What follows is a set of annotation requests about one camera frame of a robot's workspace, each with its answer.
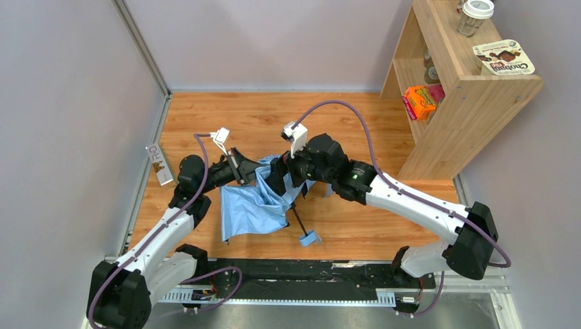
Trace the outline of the light blue folding umbrella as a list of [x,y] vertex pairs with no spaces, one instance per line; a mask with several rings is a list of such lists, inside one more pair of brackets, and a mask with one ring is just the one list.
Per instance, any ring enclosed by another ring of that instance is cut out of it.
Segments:
[[286,213],[291,204],[304,191],[308,192],[315,182],[306,180],[294,188],[289,174],[283,177],[286,192],[279,196],[266,182],[271,174],[270,164],[279,155],[270,155],[258,161],[254,171],[256,181],[246,186],[222,186],[219,189],[221,203],[221,240],[228,243],[233,236],[244,234],[271,234],[288,224]]

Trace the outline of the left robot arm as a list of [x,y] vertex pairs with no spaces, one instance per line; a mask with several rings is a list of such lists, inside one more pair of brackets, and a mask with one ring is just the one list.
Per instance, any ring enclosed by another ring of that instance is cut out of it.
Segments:
[[102,261],[93,270],[86,310],[89,324],[143,328],[153,307],[194,277],[207,255],[192,245],[177,246],[205,217],[211,205],[206,193],[230,182],[253,182],[260,166],[235,147],[212,164],[205,154],[183,158],[173,197],[153,229],[113,263]]

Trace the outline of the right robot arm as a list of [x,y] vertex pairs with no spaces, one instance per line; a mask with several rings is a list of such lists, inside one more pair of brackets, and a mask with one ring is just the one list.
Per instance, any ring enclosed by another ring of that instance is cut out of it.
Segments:
[[413,278],[450,269],[468,279],[483,279],[498,240],[487,205],[449,203],[393,180],[371,164],[349,159],[328,134],[309,141],[296,132],[281,136],[291,143],[291,149],[271,163],[267,178],[277,194],[288,191],[284,178],[300,191],[306,182],[326,183],[342,199],[393,212],[439,237],[422,247],[400,248],[393,259],[395,268]]

